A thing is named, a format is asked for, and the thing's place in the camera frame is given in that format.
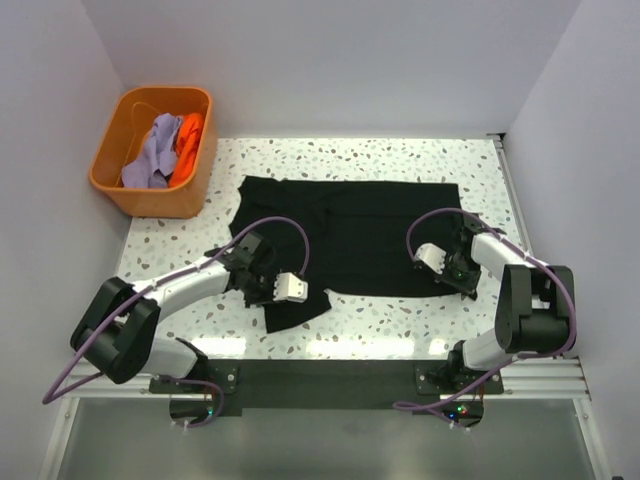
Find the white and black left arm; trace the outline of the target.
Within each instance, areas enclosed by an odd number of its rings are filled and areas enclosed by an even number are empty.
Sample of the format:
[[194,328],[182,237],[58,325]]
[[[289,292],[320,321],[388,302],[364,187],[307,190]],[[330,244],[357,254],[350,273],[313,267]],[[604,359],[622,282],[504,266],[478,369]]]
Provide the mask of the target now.
[[70,345],[115,384],[139,374],[169,376],[185,392],[200,390],[207,380],[204,354],[189,341],[164,338],[160,322],[207,297],[241,291],[247,305],[268,303],[273,282],[267,267],[275,259],[272,245],[247,234],[224,252],[213,249],[184,268],[160,277],[128,283],[105,281],[78,326]]

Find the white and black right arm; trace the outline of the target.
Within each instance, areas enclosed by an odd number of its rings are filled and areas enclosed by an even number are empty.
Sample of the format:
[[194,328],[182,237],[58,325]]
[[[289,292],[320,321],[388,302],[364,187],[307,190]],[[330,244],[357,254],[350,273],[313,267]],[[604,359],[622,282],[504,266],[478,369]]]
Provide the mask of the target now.
[[426,374],[440,389],[469,392],[482,376],[514,361],[560,355],[576,337],[574,277],[566,266],[529,256],[501,233],[464,227],[456,249],[447,252],[428,243],[415,254],[434,279],[475,299],[483,269],[500,283],[494,326],[461,340],[445,363]]

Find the black t shirt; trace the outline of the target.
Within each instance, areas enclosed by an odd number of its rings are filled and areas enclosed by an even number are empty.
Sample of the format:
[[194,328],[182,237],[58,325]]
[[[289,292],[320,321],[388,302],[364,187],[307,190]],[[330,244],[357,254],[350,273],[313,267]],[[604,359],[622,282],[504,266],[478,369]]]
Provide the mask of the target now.
[[462,221],[455,183],[295,181],[248,176],[229,225],[237,235],[253,222],[275,255],[267,269],[303,272],[309,298],[267,305],[268,333],[297,327],[331,308],[327,293],[430,298],[455,289],[418,270],[411,252],[424,243],[451,251]]

